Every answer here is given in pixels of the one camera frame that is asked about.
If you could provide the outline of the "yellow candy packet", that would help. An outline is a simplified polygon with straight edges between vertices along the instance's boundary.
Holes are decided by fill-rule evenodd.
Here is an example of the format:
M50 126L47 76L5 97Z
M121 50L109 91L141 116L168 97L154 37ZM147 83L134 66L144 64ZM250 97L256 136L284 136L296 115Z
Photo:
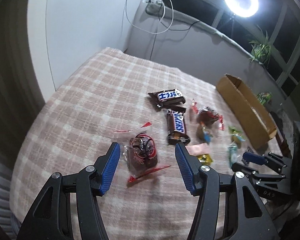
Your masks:
M203 165L206 165L206 166L210 166L213 162L213 160L209 154L202 154L202 155L199 155L197 158Z

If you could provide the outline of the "pink snack packet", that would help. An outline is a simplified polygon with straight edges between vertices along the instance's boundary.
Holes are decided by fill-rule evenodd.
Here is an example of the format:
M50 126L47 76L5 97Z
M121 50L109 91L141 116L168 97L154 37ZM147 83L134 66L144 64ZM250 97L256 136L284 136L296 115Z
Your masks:
M187 145L186 149L190 155L200 156L203 154L210 154L211 149L207 143L197 144L197 145Z

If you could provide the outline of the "blue orange candy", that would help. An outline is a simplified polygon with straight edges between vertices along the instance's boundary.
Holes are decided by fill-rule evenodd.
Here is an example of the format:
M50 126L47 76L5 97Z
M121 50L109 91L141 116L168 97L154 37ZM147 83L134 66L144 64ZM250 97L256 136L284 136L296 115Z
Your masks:
M207 144L211 143L211 138L212 138L211 132L209 131L209 129L205 126L205 124L203 122L200 122L198 124L196 135L204 143L207 143Z

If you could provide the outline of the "Snickers bar English label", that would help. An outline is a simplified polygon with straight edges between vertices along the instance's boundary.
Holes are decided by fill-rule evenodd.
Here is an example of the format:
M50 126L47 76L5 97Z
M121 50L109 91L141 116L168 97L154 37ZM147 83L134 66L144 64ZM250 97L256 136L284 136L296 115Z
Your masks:
M172 106L166 109L167 141L170 145L179 142L187 145L191 141L187 134L185 113L186 109L184 107Z

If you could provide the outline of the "dark candy red ties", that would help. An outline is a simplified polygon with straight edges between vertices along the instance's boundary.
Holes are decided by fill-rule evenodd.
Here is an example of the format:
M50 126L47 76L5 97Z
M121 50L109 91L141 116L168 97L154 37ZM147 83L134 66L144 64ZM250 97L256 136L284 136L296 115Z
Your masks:
M114 130L114 138L120 145L129 170L127 186L131 187L148 176L170 167L160 161L158 149L152 136L152 123L139 128Z

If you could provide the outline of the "Snickers bar Chinese label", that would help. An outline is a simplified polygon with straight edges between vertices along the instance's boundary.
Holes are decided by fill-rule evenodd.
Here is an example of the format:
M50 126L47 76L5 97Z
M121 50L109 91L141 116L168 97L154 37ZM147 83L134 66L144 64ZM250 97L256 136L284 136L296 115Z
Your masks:
M158 108L162 108L169 105L184 104L186 102L182 92L176 88L148 93L148 95Z

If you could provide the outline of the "cardboard box tray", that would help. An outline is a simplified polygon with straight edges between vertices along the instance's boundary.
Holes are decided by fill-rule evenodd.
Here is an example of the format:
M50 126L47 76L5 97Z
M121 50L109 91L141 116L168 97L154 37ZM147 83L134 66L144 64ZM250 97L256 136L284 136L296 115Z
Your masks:
M240 78L225 74L216 89L240 122L254 149L262 148L275 137L277 129L270 114Z

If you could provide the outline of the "green paper gift bag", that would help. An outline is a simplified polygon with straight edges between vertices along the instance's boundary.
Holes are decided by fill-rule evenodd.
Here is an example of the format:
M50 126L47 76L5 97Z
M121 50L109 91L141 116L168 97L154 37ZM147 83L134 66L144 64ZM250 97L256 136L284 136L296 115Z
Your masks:
M272 98L271 92L260 92L257 94L256 98L258 99L259 103L264 105L265 103L268 103L271 101Z

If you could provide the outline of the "plaid pink tablecloth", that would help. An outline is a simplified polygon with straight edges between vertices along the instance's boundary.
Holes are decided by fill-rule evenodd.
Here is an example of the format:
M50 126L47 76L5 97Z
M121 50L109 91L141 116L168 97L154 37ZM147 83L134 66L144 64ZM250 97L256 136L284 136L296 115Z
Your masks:
M175 155L167 143L163 111L148 94L179 89L187 103L209 106L223 116L224 129L211 142L213 168L231 173L229 127L240 123L215 86L177 68L106 48L90 58L51 96L30 128L14 166L10 208L23 221L53 172L79 172L106 153L114 132L152 124L150 134L165 170L127 185L129 170L121 159L110 190L98 198L110 239L186 239L197 198L186 190Z

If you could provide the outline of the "potted spider plant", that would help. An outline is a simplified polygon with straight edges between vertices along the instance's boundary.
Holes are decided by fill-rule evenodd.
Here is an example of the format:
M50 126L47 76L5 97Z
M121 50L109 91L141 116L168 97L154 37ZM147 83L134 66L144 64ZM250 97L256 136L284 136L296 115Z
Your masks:
M274 50L276 50L270 42L268 32L266 31L263 42L253 40L251 38L247 40L251 45L251 57L249 58L250 63L257 62L261 65L266 65L266 68L268 68L271 54Z

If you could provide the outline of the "grey windowsill cloth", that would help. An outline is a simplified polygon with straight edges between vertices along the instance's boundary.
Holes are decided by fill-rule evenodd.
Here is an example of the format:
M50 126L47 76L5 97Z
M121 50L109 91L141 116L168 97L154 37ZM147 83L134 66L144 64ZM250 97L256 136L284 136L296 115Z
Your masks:
M245 29L242 24L237 22L235 22L233 38L231 38L231 22L229 21L231 15L226 13L222 13L221 20L216 28L208 25L207 20L215 10L216 9L211 5L207 5L205 12L202 14L196 12L194 6L184 8L179 6L178 8L171 10L171 7L164 2L162 5L148 3L145 12L148 15L157 16L160 24L164 26L165 29L170 31L189 31L192 27L194 27L211 35L218 36L233 46L243 49L243 51L249 55L251 53L251 45L248 43L247 39L251 38L261 42L264 41L266 33L264 33L262 29L259 30L261 36L257 37ZM266 68L266 65L262 66L274 79L279 77L281 68L274 60L273 56L270 58L268 68Z

